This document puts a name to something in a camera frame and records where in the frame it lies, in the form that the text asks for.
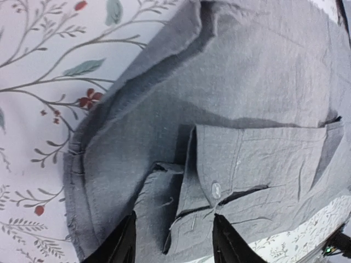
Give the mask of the grey button-up shirt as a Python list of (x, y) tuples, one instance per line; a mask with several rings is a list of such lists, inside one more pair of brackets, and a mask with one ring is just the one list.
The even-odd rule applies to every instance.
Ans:
[(350, 3), (186, 1), (89, 111), (64, 158), (79, 262), (132, 211), (135, 262), (213, 255), (350, 196)]

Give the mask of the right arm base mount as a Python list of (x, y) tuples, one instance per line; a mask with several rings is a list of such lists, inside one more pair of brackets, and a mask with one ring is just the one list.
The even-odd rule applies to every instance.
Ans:
[(326, 241), (323, 246), (323, 257), (341, 254), (342, 257), (350, 259), (350, 237), (343, 231), (346, 223), (343, 223)]

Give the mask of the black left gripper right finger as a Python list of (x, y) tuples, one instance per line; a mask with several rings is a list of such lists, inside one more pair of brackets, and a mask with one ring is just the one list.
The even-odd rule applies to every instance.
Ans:
[(212, 244), (215, 263), (267, 263), (223, 215), (214, 215)]

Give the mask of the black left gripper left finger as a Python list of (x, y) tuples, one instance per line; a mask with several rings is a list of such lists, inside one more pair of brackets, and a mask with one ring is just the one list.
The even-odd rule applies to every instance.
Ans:
[(136, 213), (132, 211), (82, 263), (135, 263)]

